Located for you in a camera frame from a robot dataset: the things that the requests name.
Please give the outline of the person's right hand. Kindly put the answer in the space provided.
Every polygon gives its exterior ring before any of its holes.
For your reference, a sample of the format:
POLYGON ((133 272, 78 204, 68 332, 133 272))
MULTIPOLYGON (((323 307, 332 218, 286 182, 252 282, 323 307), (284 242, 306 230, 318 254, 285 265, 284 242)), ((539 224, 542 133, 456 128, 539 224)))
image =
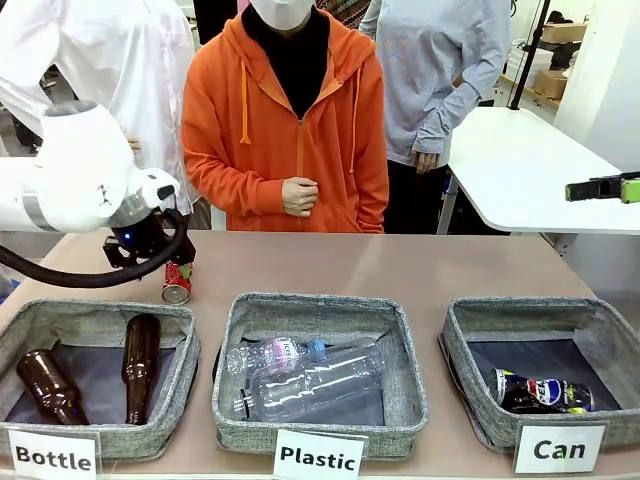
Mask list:
POLYGON ((291 177, 283 181, 282 204, 288 215, 300 218, 309 217, 318 195, 318 184, 311 179, 291 177))

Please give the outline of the grey-shirt figure's hand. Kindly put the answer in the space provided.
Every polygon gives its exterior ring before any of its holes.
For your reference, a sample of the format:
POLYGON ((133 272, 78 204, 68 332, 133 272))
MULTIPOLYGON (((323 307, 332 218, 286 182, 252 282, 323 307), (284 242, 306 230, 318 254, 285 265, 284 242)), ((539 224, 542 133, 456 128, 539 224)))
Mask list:
POLYGON ((435 169, 440 157, 437 153, 422 153, 418 151, 412 151, 411 156, 418 175, 424 175, 435 169))

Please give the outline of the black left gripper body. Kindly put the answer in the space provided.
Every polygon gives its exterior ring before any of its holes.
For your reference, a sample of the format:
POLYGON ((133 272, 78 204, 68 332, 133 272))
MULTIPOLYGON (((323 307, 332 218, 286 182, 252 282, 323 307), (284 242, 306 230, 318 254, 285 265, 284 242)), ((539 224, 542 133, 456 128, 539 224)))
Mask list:
POLYGON ((188 220, 178 210, 154 210, 126 227, 113 227, 103 251, 114 268, 153 271, 167 263, 190 264, 195 246, 187 234, 188 220))

